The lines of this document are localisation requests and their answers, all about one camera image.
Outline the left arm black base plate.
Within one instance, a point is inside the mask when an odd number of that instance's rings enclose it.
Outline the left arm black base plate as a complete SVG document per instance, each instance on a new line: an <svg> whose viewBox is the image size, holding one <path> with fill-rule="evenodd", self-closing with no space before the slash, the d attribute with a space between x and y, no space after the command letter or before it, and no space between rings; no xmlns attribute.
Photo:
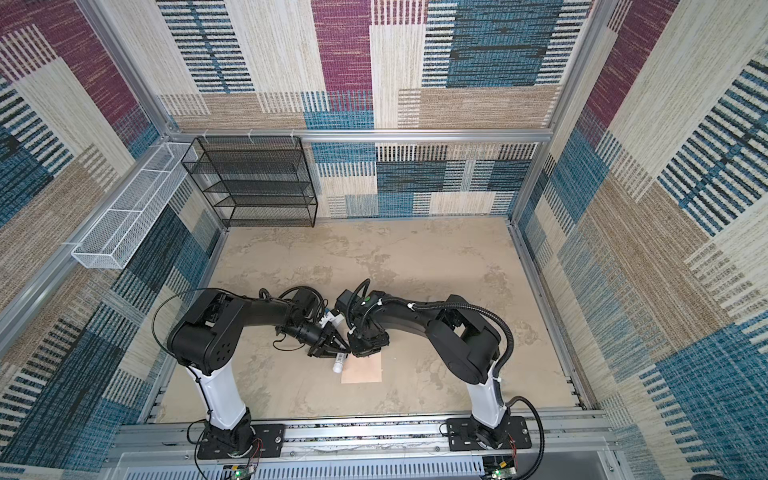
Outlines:
<svg viewBox="0 0 768 480"><path fill-rule="evenodd" d="M283 448L285 424L251 424L234 430L206 427L198 443L197 460L277 458Z"/></svg>

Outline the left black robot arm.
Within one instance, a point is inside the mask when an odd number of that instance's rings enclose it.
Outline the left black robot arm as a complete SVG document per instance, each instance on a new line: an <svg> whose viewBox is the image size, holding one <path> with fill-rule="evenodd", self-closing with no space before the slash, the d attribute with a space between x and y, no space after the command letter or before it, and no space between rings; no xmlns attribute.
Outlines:
<svg viewBox="0 0 768 480"><path fill-rule="evenodd" d="M309 348L308 355L333 358L351 352L331 322L324 323L325 299L308 286L292 287L274 297L267 290L257 297L222 289L200 291L166 340L166 349L197 384L206 408L202 443L222 454L240 458L255 449L257 434L249 408L241 399L232 359L243 330L271 326Z"/></svg>

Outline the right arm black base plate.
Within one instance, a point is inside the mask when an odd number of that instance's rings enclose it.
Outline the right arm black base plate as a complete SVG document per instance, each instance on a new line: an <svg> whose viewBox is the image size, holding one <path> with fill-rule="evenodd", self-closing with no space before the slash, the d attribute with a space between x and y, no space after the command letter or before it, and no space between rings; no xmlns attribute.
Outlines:
<svg viewBox="0 0 768 480"><path fill-rule="evenodd" d="M449 418L444 422L451 451L501 450L515 446L530 449L532 440L522 416L506 414L501 423L490 428L472 417Z"/></svg>

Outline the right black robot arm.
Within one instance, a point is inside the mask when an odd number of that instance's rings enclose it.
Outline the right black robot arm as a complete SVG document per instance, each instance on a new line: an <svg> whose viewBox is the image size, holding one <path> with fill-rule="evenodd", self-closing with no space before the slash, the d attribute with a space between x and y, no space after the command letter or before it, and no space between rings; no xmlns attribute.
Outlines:
<svg viewBox="0 0 768 480"><path fill-rule="evenodd" d="M345 318L351 353L357 357L388 346L391 329L426 338L446 368L467 386L474 440L487 449L506 442L503 427L509 408L502 398L500 373L514 351L514 336L498 315L458 295L417 302L378 290L346 290L335 308Z"/></svg>

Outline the pale pink envelope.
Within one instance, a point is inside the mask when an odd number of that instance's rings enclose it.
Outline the pale pink envelope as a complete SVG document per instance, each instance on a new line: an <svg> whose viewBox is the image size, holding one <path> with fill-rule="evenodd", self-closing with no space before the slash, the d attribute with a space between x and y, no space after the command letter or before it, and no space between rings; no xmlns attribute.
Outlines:
<svg viewBox="0 0 768 480"><path fill-rule="evenodd" d="M348 357L341 372L342 384L380 383L383 379L380 353L367 357Z"/></svg>

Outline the white glue stick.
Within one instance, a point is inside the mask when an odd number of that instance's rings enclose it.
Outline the white glue stick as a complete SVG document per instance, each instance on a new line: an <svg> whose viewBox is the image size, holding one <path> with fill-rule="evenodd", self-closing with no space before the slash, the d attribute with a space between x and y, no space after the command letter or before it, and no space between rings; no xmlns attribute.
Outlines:
<svg viewBox="0 0 768 480"><path fill-rule="evenodd" d="M346 353L338 353L335 357L334 364L332 367L332 371L335 374L341 374L343 372L344 363L346 359L348 358L348 355Z"/></svg>

